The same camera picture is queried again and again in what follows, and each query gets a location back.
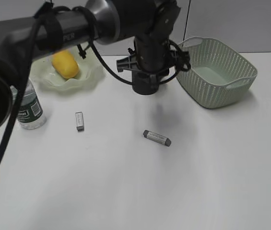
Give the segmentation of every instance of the black cable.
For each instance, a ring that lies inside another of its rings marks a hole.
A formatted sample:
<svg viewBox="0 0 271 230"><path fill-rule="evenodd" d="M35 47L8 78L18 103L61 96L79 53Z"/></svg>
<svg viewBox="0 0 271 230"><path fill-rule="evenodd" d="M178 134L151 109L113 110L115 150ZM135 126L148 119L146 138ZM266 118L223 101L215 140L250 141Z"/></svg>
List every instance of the black cable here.
<svg viewBox="0 0 271 230"><path fill-rule="evenodd" d="M43 20L42 19L37 19L32 27L32 30L30 32L30 37L29 37L29 41L27 43L27 51L24 57L24 62L23 62L23 68L20 69L20 76L21 76L21 81L20 81L20 85L19 85L19 91L17 93L16 96L16 100L14 103L14 106L12 108L12 112L9 118L9 121L6 125L3 137L2 137L2 141L0 143L0 164L1 161L4 157L4 152L6 150L6 147L9 143L11 134L12 134L12 130L18 115L18 111L24 96L24 92L26 89L26 85L28 82L28 78L29 78L29 74L30 74L30 70L31 70L31 65L32 65L32 58L33 58L33 51L34 51L34 47L35 47L35 39L37 36L37 33L39 31L40 26L42 25Z"/></svg>
<svg viewBox="0 0 271 230"><path fill-rule="evenodd" d="M93 50L93 52L95 53L96 57L98 58L98 60L100 61L100 63L103 65L104 68L106 68L106 70L117 80L121 81L122 83L128 84L128 85L133 85L133 83L131 81L125 80L123 78L121 78L120 76L118 76L116 73L113 72L113 70L106 64L106 62L103 60L103 58L101 57L101 55L99 54L97 48L94 45L93 41L90 41L90 45L91 48Z"/></svg>
<svg viewBox="0 0 271 230"><path fill-rule="evenodd" d="M187 27L188 27L188 22L189 22L189 10L191 8L191 2L192 2L192 0L189 0L188 13L187 13L187 21L185 23L184 34L183 34L183 41L185 40L186 33L187 33Z"/></svg>

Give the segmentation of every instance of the gray eraser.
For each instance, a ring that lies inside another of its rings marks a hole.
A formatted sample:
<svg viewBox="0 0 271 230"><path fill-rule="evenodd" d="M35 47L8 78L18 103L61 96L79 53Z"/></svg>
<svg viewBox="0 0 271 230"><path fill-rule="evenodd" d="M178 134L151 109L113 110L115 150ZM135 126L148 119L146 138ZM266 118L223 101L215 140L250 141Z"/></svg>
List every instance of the gray eraser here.
<svg viewBox="0 0 271 230"><path fill-rule="evenodd" d="M77 123L77 130L84 131L84 119L83 119L82 112L76 113L76 123Z"/></svg>
<svg viewBox="0 0 271 230"><path fill-rule="evenodd" d="M143 133L144 137L149 139L149 140L153 140L159 144L165 145L165 146L170 146L172 144L171 140L161 136L160 134L145 130Z"/></svg>

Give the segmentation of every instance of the bottle label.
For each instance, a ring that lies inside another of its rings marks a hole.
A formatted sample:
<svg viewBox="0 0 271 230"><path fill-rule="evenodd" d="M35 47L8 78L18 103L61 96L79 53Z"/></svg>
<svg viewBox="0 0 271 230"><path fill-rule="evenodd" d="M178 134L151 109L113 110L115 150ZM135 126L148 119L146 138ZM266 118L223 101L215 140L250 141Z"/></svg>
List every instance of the bottle label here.
<svg viewBox="0 0 271 230"><path fill-rule="evenodd" d="M42 114L43 110L36 97L30 103L20 106L17 118L21 123L31 123L40 118Z"/></svg>

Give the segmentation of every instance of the basket handle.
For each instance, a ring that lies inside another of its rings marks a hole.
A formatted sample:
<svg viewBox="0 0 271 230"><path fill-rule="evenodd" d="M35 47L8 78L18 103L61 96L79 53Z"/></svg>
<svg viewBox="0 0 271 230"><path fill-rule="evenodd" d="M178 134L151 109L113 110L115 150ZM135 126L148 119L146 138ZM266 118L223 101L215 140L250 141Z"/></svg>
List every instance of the basket handle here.
<svg viewBox="0 0 271 230"><path fill-rule="evenodd" d="M203 40L204 40L203 37L190 37L179 43L179 46L180 47L199 46L203 42Z"/></svg>
<svg viewBox="0 0 271 230"><path fill-rule="evenodd" d="M253 78L253 77L240 78L240 79L234 80L234 81L232 81L232 82L230 82L230 83L224 85L224 87L225 87L226 89L228 89L228 90L229 90L229 89L235 89L235 88L237 88L237 87L241 87L241 86L243 86L243 85L248 84L248 83L243 83L242 81L245 81L245 80L252 80L252 79L254 79L254 78Z"/></svg>

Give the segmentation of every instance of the small rectangular block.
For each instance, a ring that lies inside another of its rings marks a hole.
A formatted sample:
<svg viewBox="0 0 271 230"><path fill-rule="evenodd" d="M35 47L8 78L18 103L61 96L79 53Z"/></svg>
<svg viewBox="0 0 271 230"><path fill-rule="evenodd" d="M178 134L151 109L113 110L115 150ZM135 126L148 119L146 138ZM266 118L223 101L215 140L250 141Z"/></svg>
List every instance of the small rectangular block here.
<svg viewBox="0 0 271 230"><path fill-rule="evenodd" d="M84 120L83 120L83 113L82 112L76 113L76 123L77 123L77 130L83 131L84 130Z"/></svg>

